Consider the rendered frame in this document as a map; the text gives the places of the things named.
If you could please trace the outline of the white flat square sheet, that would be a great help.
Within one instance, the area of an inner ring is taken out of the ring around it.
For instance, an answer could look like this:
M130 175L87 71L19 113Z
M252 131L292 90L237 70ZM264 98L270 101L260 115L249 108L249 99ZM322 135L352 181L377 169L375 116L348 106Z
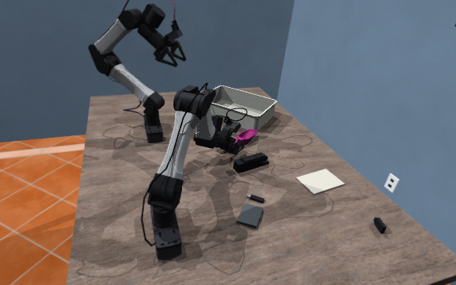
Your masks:
M327 169L296 177L296 179L314 195L345 184Z

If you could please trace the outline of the pink plastic scoop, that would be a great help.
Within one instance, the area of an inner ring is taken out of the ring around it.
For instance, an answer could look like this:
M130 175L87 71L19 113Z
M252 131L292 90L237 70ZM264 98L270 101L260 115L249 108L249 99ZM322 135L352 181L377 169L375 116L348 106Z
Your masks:
M254 129L249 129L249 130L243 131L242 133L240 133L238 135L235 143L237 143L238 139L240 139L243 144L246 144L256 135L256 133L257 133L257 131ZM233 144L233 148L234 148L235 143Z

